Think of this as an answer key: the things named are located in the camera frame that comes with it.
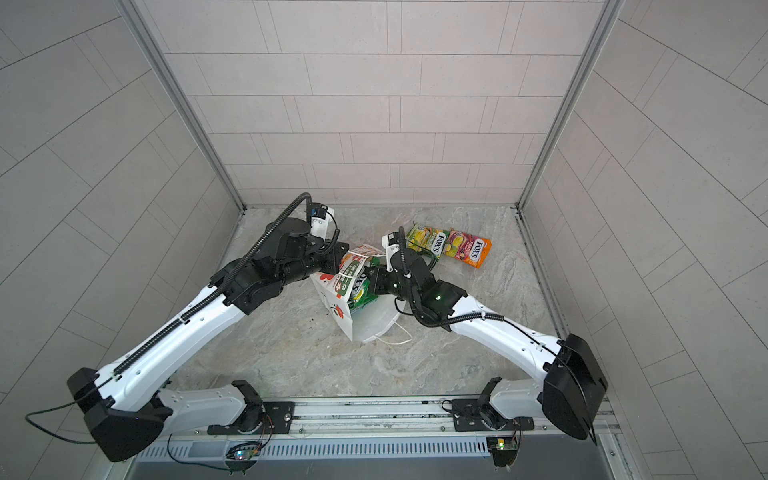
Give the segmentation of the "orange pink candy bag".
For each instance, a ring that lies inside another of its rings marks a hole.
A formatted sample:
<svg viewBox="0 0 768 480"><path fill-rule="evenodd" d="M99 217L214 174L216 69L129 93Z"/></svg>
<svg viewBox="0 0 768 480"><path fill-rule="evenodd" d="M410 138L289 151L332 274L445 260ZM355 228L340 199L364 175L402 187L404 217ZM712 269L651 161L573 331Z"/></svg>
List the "orange pink candy bag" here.
<svg viewBox="0 0 768 480"><path fill-rule="evenodd" d="M480 268L491 248L490 239L451 230L445 241L443 254L475 268Z"/></svg>

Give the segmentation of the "white ventilation grille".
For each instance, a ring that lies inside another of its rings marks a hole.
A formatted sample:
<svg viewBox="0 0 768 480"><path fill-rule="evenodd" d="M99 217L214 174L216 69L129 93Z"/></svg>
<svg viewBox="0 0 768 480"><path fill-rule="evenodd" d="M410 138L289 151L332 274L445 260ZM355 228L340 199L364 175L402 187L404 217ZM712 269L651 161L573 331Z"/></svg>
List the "white ventilation grille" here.
<svg viewBox="0 0 768 480"><path fill-rule="evenodd" d="M156 442L139 462L223 462L237 441ZM485 458L486 440L475 437L421 438L275 438L257 455L263 461L389 458Z"/></svg>

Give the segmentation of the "aluminium mounting rail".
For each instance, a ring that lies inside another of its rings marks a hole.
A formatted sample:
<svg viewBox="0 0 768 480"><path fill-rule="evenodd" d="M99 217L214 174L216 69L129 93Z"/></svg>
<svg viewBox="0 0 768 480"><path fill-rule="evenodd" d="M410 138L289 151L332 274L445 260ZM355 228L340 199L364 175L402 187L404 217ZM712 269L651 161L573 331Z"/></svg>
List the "aluminium mounting rail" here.
<svg viewBox="0 0 768 480"><path fill-rule="evenodd" d="M334 398L286 398L263 401L290 401L296 404L290 432L273 435L278 439L325 438L421 438L421 437L496 437L514 433L529 435L569 436L543 415L534 401L535 391L526 382L506 382L498 392L446 396L374 396ZM535 424L527 432L457 432L450 415L440 406L442 400L479 399L506 419L531 417ZM182 437L211 436L215 439L257 438L256 435L208 435L211 425L224 425L220 420L206 420L198 427L182 431Z"/></svg>

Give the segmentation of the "left green circuit board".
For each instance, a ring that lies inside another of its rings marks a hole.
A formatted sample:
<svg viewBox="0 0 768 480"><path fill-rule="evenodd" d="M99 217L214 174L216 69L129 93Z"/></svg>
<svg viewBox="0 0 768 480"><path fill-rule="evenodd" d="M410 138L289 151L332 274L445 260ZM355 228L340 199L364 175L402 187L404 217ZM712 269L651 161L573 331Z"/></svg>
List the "left green circuit board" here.
<svg viewBox="0 0 768 480"><path fill-rule="evenodd" d="M255 461L260 455L262 443L260 441L248 441L231 446L225 458L233 462Z"/></svg>

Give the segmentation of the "green circuit board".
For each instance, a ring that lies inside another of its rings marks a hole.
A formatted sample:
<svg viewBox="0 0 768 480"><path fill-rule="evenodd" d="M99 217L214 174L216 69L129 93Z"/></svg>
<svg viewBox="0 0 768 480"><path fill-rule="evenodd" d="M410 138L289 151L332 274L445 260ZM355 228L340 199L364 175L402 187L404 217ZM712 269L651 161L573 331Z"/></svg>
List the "green circuit board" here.
<svg viewBox="0 0 768 480"><path fill-rule="evenodd" d="M260 455L262 443L260 441L248 441L231 446L225 458L233 462L255 461Z"/></svg>
<svg viewBox="0 0 768 480"><path fill-rule="evenodd" d="M486 444L496 468L509 468L515 463L520 448L516 437L487 437Z"/></svg>

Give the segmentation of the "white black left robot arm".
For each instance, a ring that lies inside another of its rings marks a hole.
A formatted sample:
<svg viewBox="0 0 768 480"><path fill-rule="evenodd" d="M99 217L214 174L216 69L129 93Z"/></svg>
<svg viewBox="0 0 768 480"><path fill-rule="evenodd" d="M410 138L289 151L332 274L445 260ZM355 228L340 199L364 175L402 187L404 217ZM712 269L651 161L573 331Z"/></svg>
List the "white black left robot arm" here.
<svg viewBox="0 0 768 480"><path fill-rule="evenodd" d="M137 347L98 370L67 381L95 444L111 462L127 460L159 437L197 428L249 434L268 429L261 397L246 381L178 391L167 381L221 332L285 286L316 272L335 275L348 244L333 211L309 193L294 199L242 257L211 276L181 312Z"/></svg>

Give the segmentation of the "white floral paper bag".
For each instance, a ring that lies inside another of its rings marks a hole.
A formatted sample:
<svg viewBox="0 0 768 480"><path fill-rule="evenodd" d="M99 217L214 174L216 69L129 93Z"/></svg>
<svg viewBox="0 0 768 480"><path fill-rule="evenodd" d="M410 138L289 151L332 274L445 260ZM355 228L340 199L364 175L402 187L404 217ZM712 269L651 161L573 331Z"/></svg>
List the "white floral paper bag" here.
<svg viewBox="0 0 768 480"><path fill-rule="evenodd" d="M366 267L385 262L384 252L363 244L346 253L337 274L314 273L310 279L337 326L350 341L369 343L385 334L399 313L392 295L374 293Z"/></svg>

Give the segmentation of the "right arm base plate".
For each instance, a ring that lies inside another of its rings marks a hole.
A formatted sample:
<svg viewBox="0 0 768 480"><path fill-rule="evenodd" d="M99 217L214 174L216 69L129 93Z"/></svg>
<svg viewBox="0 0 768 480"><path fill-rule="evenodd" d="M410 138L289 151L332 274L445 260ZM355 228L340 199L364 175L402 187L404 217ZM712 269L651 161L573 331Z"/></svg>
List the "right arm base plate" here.
<svg viewBox="0 0 768 480"><path fill-rule="evenodd" d="M531 417L506 419L489 401L474 398L442 400L440 406L450 415L457 432L527 432L535 429Z"/></svg>

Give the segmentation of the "green yellow candy bag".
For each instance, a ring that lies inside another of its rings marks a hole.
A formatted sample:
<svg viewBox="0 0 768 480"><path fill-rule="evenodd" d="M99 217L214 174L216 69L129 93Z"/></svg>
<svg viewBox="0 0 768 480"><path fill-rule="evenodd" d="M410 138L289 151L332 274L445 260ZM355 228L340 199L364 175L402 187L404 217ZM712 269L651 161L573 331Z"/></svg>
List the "green yellow candy bag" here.
<svg viewBox="0 0 768 480"><path fill-rule="evenodd" d="M406 236L407 246L417 253L429 252L439 259L444 252L450 231L414 224Z"/></svg>

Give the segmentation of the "green snack pack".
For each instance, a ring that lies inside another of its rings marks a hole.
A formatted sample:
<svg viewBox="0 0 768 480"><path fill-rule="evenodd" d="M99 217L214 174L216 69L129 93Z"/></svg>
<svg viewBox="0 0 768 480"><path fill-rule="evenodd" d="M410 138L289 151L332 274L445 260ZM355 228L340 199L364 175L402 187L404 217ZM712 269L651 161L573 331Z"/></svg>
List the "green snack pack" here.
<svg viewBox="0 0 768 480"><path fill-rule="evenodd" d="M380 264L380 257L371 257L365 261L363 269L354 280L350 297L347 301L350 311L361 309L377 298L367 271L371 268L376 269Z"/></svg>

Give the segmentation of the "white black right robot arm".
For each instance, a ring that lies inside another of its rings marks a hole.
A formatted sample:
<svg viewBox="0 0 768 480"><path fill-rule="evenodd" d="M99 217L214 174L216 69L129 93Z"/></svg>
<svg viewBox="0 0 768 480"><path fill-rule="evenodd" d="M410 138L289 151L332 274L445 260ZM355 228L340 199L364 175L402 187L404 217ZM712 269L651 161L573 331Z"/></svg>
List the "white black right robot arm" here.
<svg viewBox="0 0 768 480"><path fill-rule="evenodd" d="M608 382L589 344L573 333L560 339L527 328L486 307L463 288L438 280L418 257L406 272L366 267L377 294L390 294L408 305L427 328L445 328L470 338L521 368L534 381L534 401L563 433L594 440L594 420Z"/></svg>

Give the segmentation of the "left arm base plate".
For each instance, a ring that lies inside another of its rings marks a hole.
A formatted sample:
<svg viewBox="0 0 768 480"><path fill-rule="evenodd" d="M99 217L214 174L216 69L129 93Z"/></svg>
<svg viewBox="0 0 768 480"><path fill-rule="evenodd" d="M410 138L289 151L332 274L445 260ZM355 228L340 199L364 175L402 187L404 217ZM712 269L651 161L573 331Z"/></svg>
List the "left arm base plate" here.
<svg viewBox="0 0 768 480"><path fill-rule="evenodd" d="M267 401L260 407L247 406L230 425L211 425L208 435L283 435L290 432L296 404L290 401Z"/></svg>

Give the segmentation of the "right green circuit board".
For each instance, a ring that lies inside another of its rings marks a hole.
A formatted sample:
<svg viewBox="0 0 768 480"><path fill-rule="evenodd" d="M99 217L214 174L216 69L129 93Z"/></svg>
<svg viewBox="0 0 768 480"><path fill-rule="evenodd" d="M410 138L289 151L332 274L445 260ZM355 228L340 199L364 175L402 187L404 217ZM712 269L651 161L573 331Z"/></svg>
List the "right green circuit board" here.
<svg viewBox="0 0 768 480"><path fill-rule="evenodd" d="M486 444L496 468L509 468L515 463L520 448L516 437L487 437Z"/></svg>

